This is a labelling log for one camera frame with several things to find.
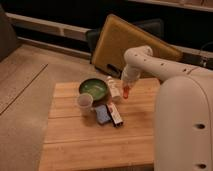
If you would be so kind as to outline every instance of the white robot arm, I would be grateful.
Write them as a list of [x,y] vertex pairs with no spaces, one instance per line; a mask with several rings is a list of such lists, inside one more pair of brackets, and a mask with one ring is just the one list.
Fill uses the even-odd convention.
[[213,71],[152,57],[149,46],[128,49],[124,97],[141,70],[164,81],[155,103],[156,171],[213,170]]

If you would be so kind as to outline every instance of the wooden table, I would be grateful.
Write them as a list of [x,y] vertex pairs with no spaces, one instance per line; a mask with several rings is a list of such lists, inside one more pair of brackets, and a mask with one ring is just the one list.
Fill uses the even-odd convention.
[[78,82],[58,83],[49,113],[39,171],[90,170],[153,163],[153,111],[159,82],[141,79],[117,104],[124,125],[100,126],[76,106]]

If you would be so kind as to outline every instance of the small bottle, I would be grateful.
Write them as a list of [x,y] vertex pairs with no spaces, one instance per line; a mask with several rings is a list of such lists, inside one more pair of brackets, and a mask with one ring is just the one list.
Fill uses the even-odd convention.
[[118,102],[121,99],[121,94],[116,86],[116,82],[112,79],[111,76],[107,77],[107,85],[111,93],[112,101]]
[[140,70],[129,65],[126,65],[124,68],[121,80],[123,80],[122,88],[123,88],[123,98],[128,99],[129,92],[131,88],[135,85],[137,80],[140,78]]

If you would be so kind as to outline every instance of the gray floor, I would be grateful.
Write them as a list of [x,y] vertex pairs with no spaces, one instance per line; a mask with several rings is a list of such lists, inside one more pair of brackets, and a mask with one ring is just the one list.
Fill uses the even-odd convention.
[[29,45],[14,55],[48,65],[0,116],[0,171],[37,171],[55,83],[106,76],[88,60]]

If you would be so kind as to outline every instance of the white cup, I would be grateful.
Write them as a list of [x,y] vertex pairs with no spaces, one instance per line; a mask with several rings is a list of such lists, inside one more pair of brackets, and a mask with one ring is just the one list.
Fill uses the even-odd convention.
[[92,111],[93,97],[89,93],[82,93],[77,98],[77,105],[82,116],[89,116]]

